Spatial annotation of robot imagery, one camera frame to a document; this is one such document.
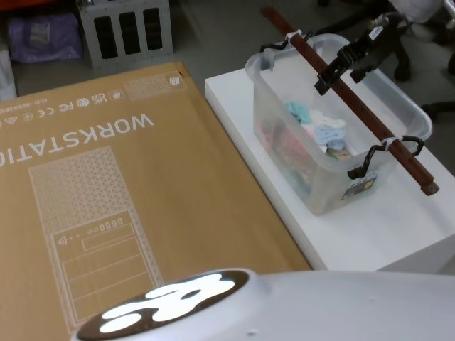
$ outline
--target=black clamp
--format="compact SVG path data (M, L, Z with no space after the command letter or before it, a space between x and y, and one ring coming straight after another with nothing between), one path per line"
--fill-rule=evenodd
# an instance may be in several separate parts
M375 151L388 151L390 145L393 144L393 142L395 142L396 140L411 141L417 143L417 150L414 153L412 153L413 156L419 155L422 149L424 148L423 140L416 136L388 137L381 141L382 142L381 145L371 146L370 150L368 151L365 157L365 160L363 161L363 165L352 170L348 170L348 177L352 180L355 180L357 178L363 178L368 172L368 167L370 167L370 162L371 159L373 158L373 154L375 153Z

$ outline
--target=white zip tie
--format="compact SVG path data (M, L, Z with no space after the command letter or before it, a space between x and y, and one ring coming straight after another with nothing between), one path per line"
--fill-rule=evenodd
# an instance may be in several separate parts
M285 40L287 40L288 42L291 41L292 37L294 37L296 34L301 36L301 30L297 30L295 32L289 32L288 34L286 34Z
M390 145L393 144L396 140L398 141L402 141L403 140L403 136L393 136L393 137L387 137L386 139L383 139L381 141L381 144L385 144L385 151L388 151L389 148L390 148Z

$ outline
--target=white pedestal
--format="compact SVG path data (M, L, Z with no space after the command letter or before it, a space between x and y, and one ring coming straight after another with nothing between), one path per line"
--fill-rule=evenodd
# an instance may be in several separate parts
M209 78L205 95L315 269L436 273L455 255L455 178L427 150L418 159L440 191L427 197L397 166L364 200L315 216L253 133L253 84L244 70Z

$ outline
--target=gray floor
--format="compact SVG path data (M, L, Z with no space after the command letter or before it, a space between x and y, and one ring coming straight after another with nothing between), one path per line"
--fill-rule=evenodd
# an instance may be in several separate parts
M66 62L35 65L14 65L19 95L90 80L116 72L181 60L203 92L204 79L244 67L247 59L263 43L281 40L272 24L262 18L259 9L272 4L288 21L303 31L313 30L347 16L353 7L332 1L320 8L316 0L180 0L171 2L174 54L167 58L120 67L116 70L94 72L87 58ZM365 26L343 32L356 37ZM419 105L455 99L455 77L446 71L454 47L440 47L412 37L403 38L412 57L412 79L398 85ZM392 56L381 69L392 78L396 60ZM451 140L455 132L455 115L446 114L434 125L427 146L455 174L455 158ZM455 274L455 261L445 273Z

